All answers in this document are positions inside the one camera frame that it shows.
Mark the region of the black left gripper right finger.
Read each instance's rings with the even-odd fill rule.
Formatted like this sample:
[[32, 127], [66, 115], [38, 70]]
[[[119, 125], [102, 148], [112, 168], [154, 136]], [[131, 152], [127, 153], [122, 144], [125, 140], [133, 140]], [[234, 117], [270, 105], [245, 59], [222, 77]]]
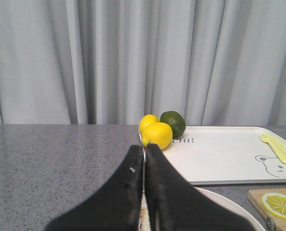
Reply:
[[153, 231], [252, 231], [245, 218], [186, 181], [156, 144], [146, 149], [145, 195]]

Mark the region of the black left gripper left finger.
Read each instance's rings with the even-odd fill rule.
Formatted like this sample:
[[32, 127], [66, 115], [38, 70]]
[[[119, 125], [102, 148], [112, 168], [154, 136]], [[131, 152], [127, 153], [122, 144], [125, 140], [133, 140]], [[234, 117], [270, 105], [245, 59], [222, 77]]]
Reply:
[[130, 146], [113, 175], [91, 197], [52, 220], [47, 231], [137, 231], [143, 185], [143, 151]]

